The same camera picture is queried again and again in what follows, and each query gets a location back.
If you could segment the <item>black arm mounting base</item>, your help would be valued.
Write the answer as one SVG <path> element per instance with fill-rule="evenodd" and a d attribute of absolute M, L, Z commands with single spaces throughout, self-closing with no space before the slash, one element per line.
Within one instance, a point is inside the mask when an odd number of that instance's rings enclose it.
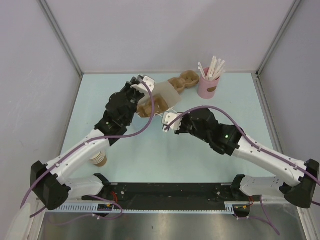
<path fill-rule="evenodd" d="M 253 205 L 260 201 L 259 195 L 245 196 L 232 190 L 230 183 L 108 183 L 98 194 L 117 204 L 160 205 L 161 203 L 187 204 L 235 202 Z"/>

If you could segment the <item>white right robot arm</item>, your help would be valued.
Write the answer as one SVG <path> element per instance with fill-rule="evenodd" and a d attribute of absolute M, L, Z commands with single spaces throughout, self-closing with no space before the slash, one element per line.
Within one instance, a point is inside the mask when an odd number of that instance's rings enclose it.
<path fill-rule="evenodd" d="M 245 134 L 236 123 L 218 122 L 211 110 L 204 107 L 177 114 L 168 127 L 176 135 L 190 134 L 202 140 L 220 155 L 246 160 L 273 174 L 272 177 L 237 175 L 230 187 L 235 200 L 242 201 L 247 196 L 274 196 L 299 208 L 311 207 L 320 183 L 317 161 L 297 160 L 269 149 Z"/>

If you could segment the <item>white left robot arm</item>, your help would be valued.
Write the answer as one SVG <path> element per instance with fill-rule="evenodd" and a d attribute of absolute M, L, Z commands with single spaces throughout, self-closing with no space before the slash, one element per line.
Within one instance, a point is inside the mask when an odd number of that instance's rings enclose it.
<path fill-rule="evenodd" d="M 151 95 L 155 81 L 148 76 L 133 77 L 121 91 L 111 95 L 102 119 L 94 129 L 65 154 L 43 164 L 34 163 L 30 173 L 30 190 L 52 211 L 66 200 L 95 196 L 105 200 L 110 196 L 111 184 L 100 173 L 89 177 L 71 178 L 71 175 L 88 162 L 97 164 L 106 158 L 107 148 L 120 138 L 128 138 L 127 127 L 137 112 L 139 101 Z"/>

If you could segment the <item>light blue paper bag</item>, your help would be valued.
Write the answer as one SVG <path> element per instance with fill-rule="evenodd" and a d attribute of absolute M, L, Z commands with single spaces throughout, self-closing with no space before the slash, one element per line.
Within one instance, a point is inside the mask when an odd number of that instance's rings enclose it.
<path fill-rule="evenodd" d="M 156 117 L 162 117 L 164 112 L 173 109 L 182 101 L 180 94 L 168 81 L 156 83 L 152 96 Z M 148 120 L 152 115 L 152 103 L 148 93 L 138 102 L 136 114 L 142 120 Z"/>

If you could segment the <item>brown paper cups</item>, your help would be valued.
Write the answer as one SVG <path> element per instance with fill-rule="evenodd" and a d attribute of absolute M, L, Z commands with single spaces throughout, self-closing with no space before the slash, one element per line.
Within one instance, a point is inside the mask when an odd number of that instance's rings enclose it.
<path fill-rule="evenodd" d="M 96 167 L 103 167 L 107 163 L 106 153 L 104 151 L 98 152 L 89 159 L 89 162 Z"/>

